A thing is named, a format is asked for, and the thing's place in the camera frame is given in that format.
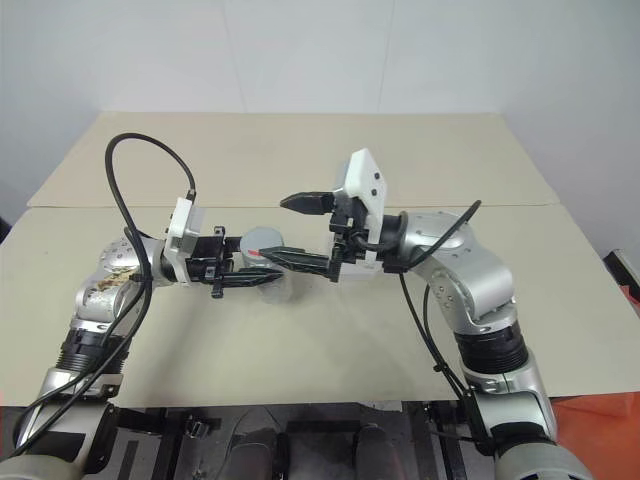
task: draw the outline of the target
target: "black metal frame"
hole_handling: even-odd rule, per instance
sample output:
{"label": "black metal frame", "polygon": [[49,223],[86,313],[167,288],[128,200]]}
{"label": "black metal frame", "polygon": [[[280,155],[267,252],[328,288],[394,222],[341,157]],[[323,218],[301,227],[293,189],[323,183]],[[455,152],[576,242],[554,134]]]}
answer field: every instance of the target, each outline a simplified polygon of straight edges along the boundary
{"label": "black metal frame", "polygon": [[[455,404],[452,402],[404,402],[403,410],[411,425],[419,478],[438,478],[429,425],[434,425],[439,432],[456,435],[456,425],[461,423],[461,419]],[[142,413],[123,408],[120,409],[118,427],[161,436],[151,480],[173,480],[185,437],[185,428],[196,417],[194,410],[156,408],[147,409]],[[205,419],[205,421],[214,429],[220,427],[219,419]],[[359,420],[290,421],[286,431],[289,433],[355,433],[360,426]],[[466,480],[467,474],[459,440],[444,436],[439,437],[438,440],[447,480]],[[124,463],[126,462],[123,462],[125,471],[122,478],[127,479],[127,472],[131,470],[131,465],[127,467]]]}
{"label": "black metal frame", "polygon": [[139,443],[140,442],[136,440],[129,440],[129,442],[127,442],[120,472],[118,473],[118,480],[130,480],[131,471],[133,470],[133,461],[136,458]]}

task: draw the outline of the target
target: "orange floor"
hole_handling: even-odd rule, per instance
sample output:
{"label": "orange floor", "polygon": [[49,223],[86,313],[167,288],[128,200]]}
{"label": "orange floor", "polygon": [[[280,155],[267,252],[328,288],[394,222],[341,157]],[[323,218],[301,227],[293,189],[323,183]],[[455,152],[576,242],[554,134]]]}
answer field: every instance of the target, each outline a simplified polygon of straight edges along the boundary
{"label": "orange floor", "polygon": [[556,400],[558,443],[598,480],[640,479],[640,392]]}

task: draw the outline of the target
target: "beige table surface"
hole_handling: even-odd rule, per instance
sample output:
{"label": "beige table surface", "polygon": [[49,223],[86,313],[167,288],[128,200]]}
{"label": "beige table surface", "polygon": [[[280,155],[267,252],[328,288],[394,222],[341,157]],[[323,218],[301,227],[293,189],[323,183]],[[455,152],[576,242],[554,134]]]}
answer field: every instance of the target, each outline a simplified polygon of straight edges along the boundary
{"label": "beige table surface", "polygon": [[[133,209],[159,235],[170,208]],[[204,231],[280,228],[289,245],[326,245],[328,217],[277,208],[208,209]],[[114,208],[35,208],[0,247],[0,392],[33,400],[66,335],[76,289],[123,222]],[[640,322],[561,205],[482,207],[479,240],[511,267],[520,322],[550,395],[640,389]],[[420,280],[408,277],[418,300]],[[452,398],[420,342],[398,280],[339,285],[295,278],[297,298],[268,305],[253,289],[156,290],[125,365],[117,403],[187,406]],[[455,366],[435,309],[434,335]]]}
{"label": "beige table surface", "polygon": [[[340,165],[363,147],[387,179],[390,207],[558,202],[495,114],[104,113],[30,206],[112,206],[104,150],[126,131],[170,145],[193,170],[201,206],[276,207],[290,193],[330,190]],[[173,206],[184,195],[184,176],[153,145],[122,143],[115,163],[129,205]]]}

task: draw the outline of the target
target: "white wall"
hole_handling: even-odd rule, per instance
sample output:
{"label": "white wall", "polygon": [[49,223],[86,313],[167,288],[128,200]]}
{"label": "white wall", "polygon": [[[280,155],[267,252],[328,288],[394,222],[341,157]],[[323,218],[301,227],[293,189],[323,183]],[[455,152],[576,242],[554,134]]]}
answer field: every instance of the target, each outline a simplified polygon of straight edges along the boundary
{"label": "white wall", "polygon": [[10,221],[103,109],[498,111],[640,265],[640,2],[0,1]]}

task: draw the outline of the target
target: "black cable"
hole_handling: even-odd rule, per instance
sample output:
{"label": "black cable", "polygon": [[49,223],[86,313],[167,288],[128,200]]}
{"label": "black cable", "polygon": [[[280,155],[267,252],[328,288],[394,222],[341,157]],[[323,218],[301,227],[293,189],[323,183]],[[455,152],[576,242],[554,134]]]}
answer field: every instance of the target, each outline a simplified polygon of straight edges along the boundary
{"label": "black cable", "polygon": [[363,233],[357,232],[351,238],[358,245],[358,247],[363,250],[370,250],[372,252],[388,252],[389,250],[393,250],[398,246],[400,240],[404,237],[404,233],[407,230],[407,224],[409,223],[409,215],[407,212],[400,212],[398,215],[400,217],[400,226],[398,227],[398,231],[395,236],[388,242],[385,243],[369,243],[362,238]]}
{"label": "black cable", "polygon": [[462,391],[460,390],[458,385],[461,385],[460,379],[456,377],[456,374],[451,371],[447,363],[442,359],[442,355],[436,348],[433,343],[433,338],[427,336],[424,328],[421,325],[420,317],[418,317],[418,313],[416,312],[415,307],[413,306],[413,302],[411,301],[411,295],[409,294],[409,289],[407,288],[407,282],[404,279],[404,274],[399,273],[398,277],[400,278],[400,285],[402,286],[402,292],[404,293],[404,298],[407,301],[407,306],[409,307],[409,311],[411,312],[411,317],[413,318],[414,323],[416,324],[416,328],[422,337],[424,344],[427,346],[429,353],[433,357],[433,360],[436,362],[436,366],[434,370],[441,372],[444,375],[444,378],[449,382],[453,393],[456,394],[456,397],[460,401],[462,401]]}
{"label": "black cable", "polygon": [[149,263],[149,259],[147,258],[147,253],[144,248],[144,244],[142,243],[140,232],[138,231],[135,225],[135,222],[131,217],[129,209],[127,208],[126,203],[122,198],[122,194],[120,193],[120,189],[118,188],[118,184],[115,179],[115,174],[113,171],[113,152],[115,150],[115,147],[116,145],[118,145],[118,143],[127,139],[143,140],[143,141],[152,143],[153,145],[156,145],[157,147],[167,152],[174,160],[176,160],[176,162],[182,167],[185,174],[187,175],[187,178],[189,181],[189,191],[187,192],[187,195],[186,195],[187,199],[191,201],[195,199],[196,186],[195,186],[195,180],[193,178],[191,170],[189,170],[189,167],[178,156],[178,154],[176,154],[167,145],[160,142],[159,140],[156,140],[155,138],[152,138],[140,133],[123,133],[111,139],[105,151],[105,170],[107,174],[107,181],[109,183],[109,187],[111,189],[111,193],[113,194],[116,205],[118,206],[118,209],[120,210],[120,213],[122,214],[122,217],[124,218],[125,223],[127,225],[128,233],[129,233],[128,236],[130,236],[130,242],[138,258],[138,263],[142,269],[142,282],[134,299],[131,302],[129,302],[127,307],[125,307],[125,309],[114,320],[114,323],[116,325],[112,325],[111,326],[112,328],[108,330],[109,335],[113,331],[113,328],[115,328],[115,326],[117,326],[117,324],[120,323],[122,319],[131,311],[133,306],[139,301],[140,297],[143,294],[144,294],[144,300],[143,300],[142,306],[140,307],[140,311],[138,312],[138,316],[136,317],[134,324],[129,330],[129,333],[123,338],[123,340],[111,352],[111,354],[100,363],[100,365],[97,367],[97,369],[94,372],[90,372],[89,369],[87,369],[86,371],[83,371],[80,375],[78,375],[76,378],[74,378],[67,384],[61,387],[58,387],[57,389],[52,390],[51,392],[48,392],[47,394],[43,395],[38,400],[33,402],[29,407],[27,407],[27,410],[25,410],[25,412],[23,413],[28,413],[28,411],[32,410],[38,405],[43,404],[49,398],[66,390],[67,388],[70,388],[71,386],[76,385],[80,381],[87,379],[85,384],[82,387],[80,387],[80,389],[78,389],[64,405],[62,405],[58,410],[56,410],[56,412],[51,417],[49,417],[47,421],[44,422],[36,432],[30,435],[29,438],[22,445],[16,448],[16,450],[11,455],[12,457],[21,455],[26,450],[28,450],[36,441],[38,441],[42,437],[42,435],[47,431],[47,429],[49,429],[49,427],[51,427],[60,417],[62,417],[62,415],[64,415],[65,412],[67,412],[67,410],[69,410],[69,408],[71,408],[71,406],[73,406],[73,404],[91,387],[91,385],[93,385],[93,382],[102,374],[102,372],[104,372],[104,370],[109,366],[109,364],[131,342],[131,339],[133,338],[133,336],[136,334],[136,332],[142,325],[144,317],[146,316],[147,311],[149,309],[149,305],[151,304],[151,296],[153,292],[153,277],[151,274],[151,265]]}
{"label": "black cable", "polygon": [[[109,336],[111,335],[111,332],[113,331],[113,329],[127,316],[127,314],[131,311],[134,305],[138,303],[138,300],[140,300],[140,297],[142,297],[143,292],[144,292],[144,287],[141,285],[138,291],[136,292],[136,295],[133,297],[133,299],[131,299],[131,301],[127,304],[127,306],[120,312],[118,317],[111,323],[109,328],[105,331],[104,333],[105,337],[102,339],[101,346],[104,346],[106,344],[106,341],[109,339]],[[64,385],[61,385],[60,387],[54,390],[50,390],[46,394],[38,397],[29,406],[27,406],[22,412],[20,412],[20,415],[16,419],[16,423],[13,426],[12,436],[13,436],[14,446],[18,445],[18,440],[20,437],[20,428],[22,426],[22,423],[24,422],[25,417],[35,408],[44,404],[47,400],[55,397],[59,393],[64,392],[65,390],[77,385],[80,381],[84,380],[87,377],[87,375],[91,373],[93,366],[94,365],[90,365],[89,367],[79,372],[78,375],[76,375],[76,377],[73,380],[69,380]]]}
{"label": "black cable", "polygon": [[429,286],[429,284],[427,284],[426,287],[424,287],[424,295],[422,296],[422,326],[424,328],[424,332],[427,335],[427,337],[431,340],[433,348],[434,348],[434,350],[435,350],[435,352],[437,354],[437,358],[440,361],[441,368],[446,369],[449,372],[449,374],[451,375],[451,378],[453,379],[453,381],[456,382],[458,387],[460,387],[460,390],[462,392],[464,392],[467,389],[467,387],[462,383],[460,378],[449,368],[449,365],[447,364],[447,362],[445,361],[444,357],[440,353],[440,350],[438,350],[438,347],[436,346],[436,342],[433,339],[433,336],[431,335],[431,329],[429,328],[429,314],[428,314],[428,311],[427,311],[428,306],[429,306],[429,292],[430,291],[431,291],[431,287]]}
{"label": "black cable", "polygon": [[476,200],[475,202],[473,202],[473,204],[467,209],[467,211],[464,212],[462,215],[460,215],[460,218],[458,218],[458,220],[456,220],[456,222],[453,225],[451,225],[449,230],[447,230],[444,233],[444,235],[442,235],[438,239],[438,241],[436,243],[431,245],[431,247],[429,247],[428,250],[424,251],[418,257],[416,257],[414,260],[412,260],[409,263],[407,268],[410,270],[413,267],[415,267],[415,266],[419,265],[420,263],[424,262],[427,258],[429,258],[429,256],[432,255],[433,252],[438,250],[442,246],[442,244],[444,242],[449,240],[451,235],[453,235],[464,223],[468,222],[471,219],[471,217],[473,217],[473,215],[476,213],[476,211],[478,210],[478,208],[480,207],[481,204],[482,204],[482,202],[480,200]]}

